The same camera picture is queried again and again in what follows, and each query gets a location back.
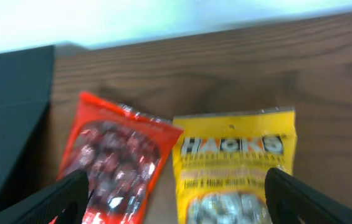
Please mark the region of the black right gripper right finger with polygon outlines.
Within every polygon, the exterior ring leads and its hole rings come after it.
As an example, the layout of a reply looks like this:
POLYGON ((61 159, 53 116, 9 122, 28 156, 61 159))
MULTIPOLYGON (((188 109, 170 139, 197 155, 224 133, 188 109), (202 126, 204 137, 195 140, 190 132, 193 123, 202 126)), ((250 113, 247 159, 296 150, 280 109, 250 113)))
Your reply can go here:
POLYGON ((352 209, 278 168, 265 176, 265 198, 273 224, 352 224, 352 209))

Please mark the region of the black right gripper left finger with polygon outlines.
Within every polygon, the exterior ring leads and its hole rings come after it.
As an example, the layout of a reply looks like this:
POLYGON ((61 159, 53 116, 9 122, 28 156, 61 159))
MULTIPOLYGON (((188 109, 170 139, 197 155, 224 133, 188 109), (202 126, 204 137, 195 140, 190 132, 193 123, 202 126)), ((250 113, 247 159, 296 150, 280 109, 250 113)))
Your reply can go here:
POLYGON ((0 224, 81 224, 89 200, 88 177, 75 170, 0 212, 0 224))

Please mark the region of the red Hacks candy bag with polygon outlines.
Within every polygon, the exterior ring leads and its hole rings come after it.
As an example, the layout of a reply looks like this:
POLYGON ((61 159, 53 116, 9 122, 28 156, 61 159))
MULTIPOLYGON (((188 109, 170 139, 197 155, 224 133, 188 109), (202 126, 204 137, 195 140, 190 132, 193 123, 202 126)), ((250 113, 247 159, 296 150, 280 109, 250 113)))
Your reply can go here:
POLYGON ((167 120, 81 92, 58 177, 87 173, 90 199, 82 222, 142 223, 182 132, 167 120))

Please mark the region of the yellow Hacks candy bag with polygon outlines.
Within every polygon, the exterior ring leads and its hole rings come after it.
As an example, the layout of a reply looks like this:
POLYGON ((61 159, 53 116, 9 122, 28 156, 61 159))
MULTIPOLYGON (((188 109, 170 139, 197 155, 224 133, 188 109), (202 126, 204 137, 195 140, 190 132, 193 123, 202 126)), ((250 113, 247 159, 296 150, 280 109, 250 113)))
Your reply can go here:
POLYGON ((271 223, 265 176, 293 172, 295 109, 176 116, 173 147, 178 222, 271 223))

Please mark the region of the black box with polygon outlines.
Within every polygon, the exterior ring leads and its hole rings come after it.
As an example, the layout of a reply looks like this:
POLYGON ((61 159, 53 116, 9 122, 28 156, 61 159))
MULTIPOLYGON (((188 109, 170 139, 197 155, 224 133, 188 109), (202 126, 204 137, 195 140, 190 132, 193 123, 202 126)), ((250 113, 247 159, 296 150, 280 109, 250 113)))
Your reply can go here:
POLYGON ((0 54, 0 192, 50 104, 52 45, 0 54))

